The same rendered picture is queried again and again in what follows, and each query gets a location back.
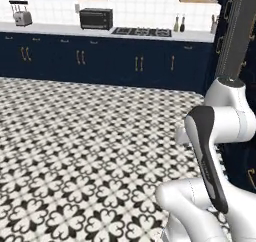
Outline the wooden wall shelf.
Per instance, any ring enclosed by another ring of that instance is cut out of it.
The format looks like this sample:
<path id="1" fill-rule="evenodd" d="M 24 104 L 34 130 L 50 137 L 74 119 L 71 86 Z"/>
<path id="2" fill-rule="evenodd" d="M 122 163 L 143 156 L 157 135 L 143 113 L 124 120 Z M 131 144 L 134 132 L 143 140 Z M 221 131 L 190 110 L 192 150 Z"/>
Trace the wooden wall shelf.
<path id="1" fill-rule="evenodd" d="M 179 0 L 182 3 L 209 3 L 209 4 L 217 4 L 217 0 Z"/>

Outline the silver toaster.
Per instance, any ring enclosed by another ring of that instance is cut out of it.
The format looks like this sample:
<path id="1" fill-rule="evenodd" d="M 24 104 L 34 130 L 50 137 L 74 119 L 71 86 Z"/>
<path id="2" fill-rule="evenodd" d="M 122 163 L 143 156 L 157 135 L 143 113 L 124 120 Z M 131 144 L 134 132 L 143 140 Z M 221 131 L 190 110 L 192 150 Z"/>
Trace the silver toaster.
<path id="1" fill-rule="evenodd" d="M 16 26 L 26 27 L 32 24 L 31 13 L 27 10 L 27 1 L 10 0 L 9 3 L 12 8 L 13 19 Z"/>

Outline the black gas hob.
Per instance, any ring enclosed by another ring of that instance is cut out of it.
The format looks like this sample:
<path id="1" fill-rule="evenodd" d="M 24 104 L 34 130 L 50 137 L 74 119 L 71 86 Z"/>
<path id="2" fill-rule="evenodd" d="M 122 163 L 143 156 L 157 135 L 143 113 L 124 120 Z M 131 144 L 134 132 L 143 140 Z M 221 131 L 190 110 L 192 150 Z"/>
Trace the black gas hob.
<path id="1" fill-rule="evenodd" d="M 140 37 L 171 37 L 170 29 L 145 28 L 145 27 L 116 27 L 113 30 L 114 35 L 121 36 L 140 36 Z"/>

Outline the grey knife block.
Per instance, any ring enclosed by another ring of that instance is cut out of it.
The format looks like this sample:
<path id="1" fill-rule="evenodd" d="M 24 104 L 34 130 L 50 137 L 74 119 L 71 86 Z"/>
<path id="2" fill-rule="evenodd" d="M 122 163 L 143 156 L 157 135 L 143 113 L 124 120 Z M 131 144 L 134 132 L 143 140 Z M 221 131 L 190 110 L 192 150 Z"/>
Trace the grey knife block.
<path id="1" fill-rule="evenodd" d="M 212 15 L 212 25 L 211 25 L 211 30 L 210 30 L 211 34 L 215 34 L 216 33 L 216 29 L 217 29 L 217 25 L 218 25 L 218 20 L 219 20 L 219 16 L 218 15 L 216 17 L 214 15 Z"/>

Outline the navy base cupboard run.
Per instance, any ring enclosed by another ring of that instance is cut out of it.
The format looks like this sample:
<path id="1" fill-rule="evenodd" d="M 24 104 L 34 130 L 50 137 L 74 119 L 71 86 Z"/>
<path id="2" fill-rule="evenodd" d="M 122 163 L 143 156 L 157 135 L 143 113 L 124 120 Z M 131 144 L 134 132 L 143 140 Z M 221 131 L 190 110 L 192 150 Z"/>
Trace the navy base cupboard run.
<path id="1" fill-rule="evenodd" d="M 0 32 L 0 77 L 201 93 L 208 42 Z"/>

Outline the black toaster oven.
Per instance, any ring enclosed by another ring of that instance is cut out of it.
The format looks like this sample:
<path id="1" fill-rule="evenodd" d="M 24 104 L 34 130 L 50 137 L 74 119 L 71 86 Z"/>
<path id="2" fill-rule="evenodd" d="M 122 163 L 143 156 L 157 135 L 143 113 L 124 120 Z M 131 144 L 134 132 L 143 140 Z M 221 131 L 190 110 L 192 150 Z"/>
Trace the black toaster oven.
<path id="1" fill-rule="evenodd" d="M 84 8 L 79 11 L 82 29 L 110 30 L 113 27 L 113 10 L 103 8 Z"/>

